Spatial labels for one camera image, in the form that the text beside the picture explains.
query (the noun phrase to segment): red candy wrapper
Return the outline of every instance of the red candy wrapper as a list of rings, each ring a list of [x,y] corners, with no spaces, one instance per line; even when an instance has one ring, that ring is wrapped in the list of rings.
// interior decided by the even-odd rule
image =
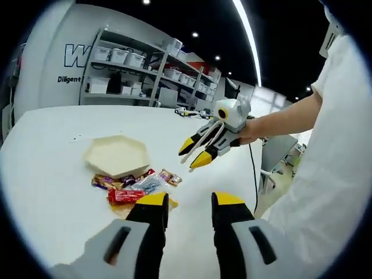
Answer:
[[[135,203],[145,195],[145,191],[109,189],[108,200],[114,204]]]

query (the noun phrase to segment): yellow fingertip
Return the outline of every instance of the yellow fingertip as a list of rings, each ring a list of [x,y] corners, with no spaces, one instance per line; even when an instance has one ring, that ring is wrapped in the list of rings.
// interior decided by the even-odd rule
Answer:
[[[199,154],[198,157],[192,162],[190,165],[190,168],[195,169],[197,167],[202,167],[207,164],[210,164],[212,162],[212,156],[206,151],[203,151],[202,153]]]
[[[186,139],[186,141],[185,141],[184,145],[181,147],[179,153],[181,153],[183,150],[185,150],[185,148],[187,148],[188,146],[190,146],[193,143],[194,143],[194,141],[191,138]]]

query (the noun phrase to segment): hexagonal tray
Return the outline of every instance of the hexagonal tray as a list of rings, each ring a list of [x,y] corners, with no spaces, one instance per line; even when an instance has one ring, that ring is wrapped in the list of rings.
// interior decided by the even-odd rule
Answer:
[[[145,172],[150,165],[146,145],[123,135],[93,139],[84,159],[97,173],[112,178]]]

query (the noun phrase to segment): window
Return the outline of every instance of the window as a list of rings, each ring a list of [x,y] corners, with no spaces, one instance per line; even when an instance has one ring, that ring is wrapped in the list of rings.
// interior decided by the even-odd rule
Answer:
[[[285,96],[270,89],[256,87],[251,98],[251,115],[260,117],[283,109]]]

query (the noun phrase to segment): ceiling light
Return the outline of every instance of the ceiling light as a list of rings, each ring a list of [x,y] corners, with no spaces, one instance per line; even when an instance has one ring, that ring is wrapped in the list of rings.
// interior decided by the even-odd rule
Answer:
[[[253,37],[253,32],[252,32],[251,25],[249,24],[248,17],[246,15],[246,12],[244,10],[242,2],[240,0],[232,0],[232,1],[235,5],[235,8],[237,9],[237,11],[239,13],[240,19],[243,23],[246,35],[248,37],[249,46],[251,47],[251,51],[252,51],[252,54],[253,54],[253,59],[255,61],[257,83],[258,83],[258,86],[261,87],[262,86],[262,81],[261,81],[260,62],[258,60],[258,52],[257,52],[256,43],[255,43],[255,38]]]

